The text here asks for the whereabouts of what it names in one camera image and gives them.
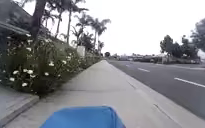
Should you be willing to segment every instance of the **sky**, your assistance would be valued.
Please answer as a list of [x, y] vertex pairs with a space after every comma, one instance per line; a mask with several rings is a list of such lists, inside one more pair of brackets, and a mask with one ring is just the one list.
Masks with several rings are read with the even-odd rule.
[[[159, 54], [159, 43], [165, 35], [180, 42], [181, 37], [189, 37], [195, 23], [205, 17], [205, 0], [86, 0], [79, 6], [88, 8], [87, 14], [95, 18], [111, 19], [100, 37], [105, 43], [102, 52], [111, 54]], [[24, 9], [32, 14], [34, 3], [26, 4]], [[63, 19], [60, 32], [66, 33], [67, 13]]]

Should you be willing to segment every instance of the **flower bed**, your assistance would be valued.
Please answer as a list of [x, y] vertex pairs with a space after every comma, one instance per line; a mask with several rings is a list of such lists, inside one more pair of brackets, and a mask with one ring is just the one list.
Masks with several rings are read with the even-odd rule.
[[58, 49], [50, 39], [15, 43], [0, 49], [0, 83], [18, 91], [44, 95], [79, 71], [99, 61], [80, 58], [73, 48]]

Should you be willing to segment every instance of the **foliage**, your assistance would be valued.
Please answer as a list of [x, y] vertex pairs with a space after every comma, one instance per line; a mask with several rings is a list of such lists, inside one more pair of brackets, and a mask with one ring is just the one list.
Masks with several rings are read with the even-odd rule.
[[93, 51], [93, 34], [83, 33], [77, 45], [85, 46], [86, 51]]
[[168, 54], [171, 54], [172, 45], [173, 39], [169, 35], [166, 35], [163, 41], [160, 42], [161, 52], [167, 52]]
[[160, 42], [161, 52], [166, 52], [168, 55], [172, 55], [177, 58], [184, 56], [188, 58], [196, 58], [198, 49], [192, 42], [185, 37], [182, 37], [182, 45], [179, 45], [177, 42], [173, 44], [173, 39], [167, 35], [164, 37], [164, 40]]
[[82, 59], [73, 48], [58, 50], [50, 39], [35, 43], [9, 40], [7, 49], [0, 49], [0, 81], [18, 91], [47, 94], [64, 80], [97, 62]]
[[105, 52], [105, 57], [111, 56], [110, 52]]
[[195, 31], [192, 33], [192, 42], [205, 52], [205, 18], [196, 23]]

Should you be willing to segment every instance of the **asphalt road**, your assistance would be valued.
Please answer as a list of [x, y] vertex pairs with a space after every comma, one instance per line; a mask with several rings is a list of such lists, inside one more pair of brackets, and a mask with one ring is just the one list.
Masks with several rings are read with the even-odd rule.
[[205, 71], [152, 63], [108, 62], [205, 119]]

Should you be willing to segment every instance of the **concrete sidewalk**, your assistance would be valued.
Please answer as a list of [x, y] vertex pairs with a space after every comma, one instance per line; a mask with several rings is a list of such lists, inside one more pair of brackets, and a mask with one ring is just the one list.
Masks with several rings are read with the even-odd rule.
[[205, 121], [103, 60], [28, 111], [7, 128], [38, 128], [53, 112], [72, 106], [107, 105], [127, 128], [205, 128]]
[[6, 125], [38, 100], [38, 96], [20, 93], [0, 85], [0, 125]]

